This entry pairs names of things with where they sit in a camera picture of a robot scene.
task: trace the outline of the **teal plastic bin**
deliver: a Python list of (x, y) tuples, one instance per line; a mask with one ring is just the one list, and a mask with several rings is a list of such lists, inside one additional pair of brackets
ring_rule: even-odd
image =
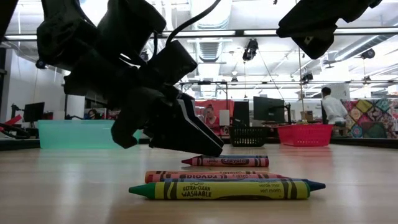
[[(112, 120), (40, 120), (42, 149), (120, 149), (112, 140)], [(141, 131), (133, 135), (140, 139)]]

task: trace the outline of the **wooden table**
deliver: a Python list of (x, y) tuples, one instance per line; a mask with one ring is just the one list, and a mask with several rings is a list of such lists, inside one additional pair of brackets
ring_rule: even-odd
[(127, 192), (143, 184), (146, 170), (228, 168), (185, 167), (180, 160), (191, 154), (143, 145), (6, 151), (0, 152), (0, 223), (398, 223), (398, 151), (272, 144), (226, 146), (224, 153), (268, 154), (271, 172), (324, 182), (326, 189), (298, 201), (150, 201)]

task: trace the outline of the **yellow crayon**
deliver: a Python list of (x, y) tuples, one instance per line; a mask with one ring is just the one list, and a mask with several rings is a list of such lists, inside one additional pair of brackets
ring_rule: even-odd
[(158, 200), (185, 199), (306, 199), (310, 187), (304, 181), (264, 182), (154, 182), (130, 187), (129, 192)]

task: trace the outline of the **patchwork fabric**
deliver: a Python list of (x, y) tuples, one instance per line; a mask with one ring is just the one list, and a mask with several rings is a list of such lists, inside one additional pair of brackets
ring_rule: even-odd
[(368, 100), (358, 100), (358, 103), (355, 105), (362, 113), (368, 112), (372, 107), (372, 103)]
[(346, 127), (354, 138), (391, 138), (398, 119), (398, 100), (342, 100), (348, 112)]

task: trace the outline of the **jumbo crayon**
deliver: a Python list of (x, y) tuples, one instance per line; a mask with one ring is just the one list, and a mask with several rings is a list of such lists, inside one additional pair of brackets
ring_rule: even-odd
[(148, 176), (154, 174), (190, 174), (190, 175), (197, 175), (197, 174), (269, 174), (268, 171), (147, 171), (145, 173), (145, 183), (148, 182)]
[(308, 179), (275, 178), (275, 179), (165, 179), (164, 182), (279, 182), (303, 181), (308, 184), (311, 191), (325, 189), (326, 185)]
[(181, 161), (191, 166), (244, 166), (244, 167), (268, 167), (269, 160), (266, 158), (201, 158), (194, 157)]
[(306, 199), (310, 187), (304, 181), (157, 182), (130, 187), (129, 192), (158, 200)]
[(286, 178), (278, 174), (154, 174), (146, 183), (163, 182), (165, 179), (275, 179)]
[(250, 159), (250, 158), (265, 158), (268, 159), (268, 156), (263, 156), (263, 155), (220, 155), (220, 156), (195, 156), (194, 158), (210, 158), (210, 159), (235, 159), (235, 158), (240, 158), (240, 159)]

